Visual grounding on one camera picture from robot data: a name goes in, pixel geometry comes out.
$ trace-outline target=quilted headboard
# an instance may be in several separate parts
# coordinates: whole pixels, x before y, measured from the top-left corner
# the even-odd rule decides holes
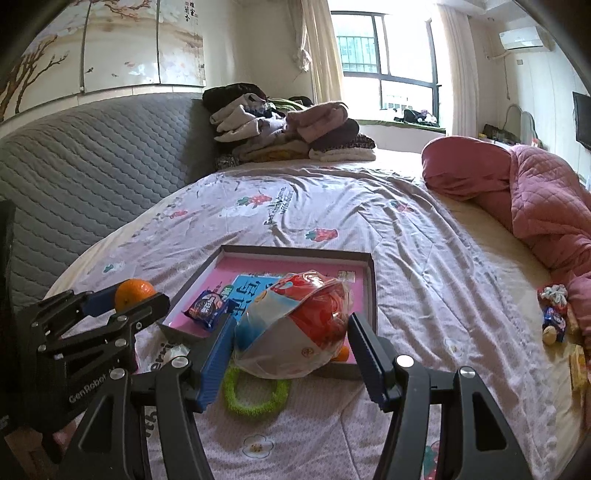
[[[89,103],[0,139],[0,200],[17,206],[16,309],[44,297],[88,247],[215,169],[209,113],[195,94]]]

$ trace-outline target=pink quilt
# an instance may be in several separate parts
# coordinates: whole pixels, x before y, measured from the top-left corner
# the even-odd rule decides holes
[[[560,157],[523,145],[510,152],[473,138],[446,137],[423,150],[427,186],[473,199],[566,285],[591,352],[591,194]]]

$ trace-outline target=white curtain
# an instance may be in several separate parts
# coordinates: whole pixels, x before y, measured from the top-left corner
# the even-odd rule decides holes
[[[312,59],[307,50],[308,32],[306,31],[306,23],[304,22],[301,0],[288,0],[287,3],[290,9],[291,22],[295,29],[295,44],[297,47],[294,61],[301,72],[308,72]]]
[[[342,100],[343,67],[328,1],[288,1],[296,32],[295,60],[304,72],[311,62],[315,103]]]
[[[478,137],[478,68],[468,16],[458,10],[438,5],[452,78],[451,128],[448,135]]]

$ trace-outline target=blue book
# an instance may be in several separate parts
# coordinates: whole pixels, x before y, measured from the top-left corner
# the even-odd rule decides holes
[[[275,284],[281,276],[278,277],[260,277],[257,275],[238,275],[232,284],[232,291],[228,298],[236,302],[233,315],[240,321],[242,314],[250,303],[264,290]]]

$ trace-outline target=window frame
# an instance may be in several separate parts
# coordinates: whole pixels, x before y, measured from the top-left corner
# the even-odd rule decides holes
[[[346,77],[361,77],[361,78],[374,78],[379,80],[379,109],[384,110],[384,96],[382,93],[382,81],[386,80],[388,82],[398,82],[398,83],[408,83],[411,85],[419,85],[421,87],[430,88],[433,93],[433,116],[437,118],[439,121],[439,78],[437,75],[437,56],[435,54],[435,42],[433,41],[433,30],[431,29],[431,19],[425,22],[425,26],[427,29],[427,38],[429,42],[429,50],[431,53],[431,73],[432,73],[432,82],[425,82],[423,80],[415,80],[409,79],[406,77],[397,77],[395,75],[390,74],[390,52],[388,47],[388,32],[386,31],[386,22],[384,21],[384,17],[387,14],[381,14],[377,12],[357,12],[351,10],[333,10],[330,12],[331,15],[361,15],[364,17],[371,17],[372,25],[374,28],[374,43],[375,43],[375,53],[376,53],[376,60],[378,62],[378,72],[377,73],[370,73],[370,72],[343,72]],[[384,26],[384,39],[386,45],[386,68],[388,73],[382,73],[382,63],[381,63],[381,55],[379,50],[379,39],[378,39],[378,28],[375,24],[375,17],[382,17],[382,25]]]

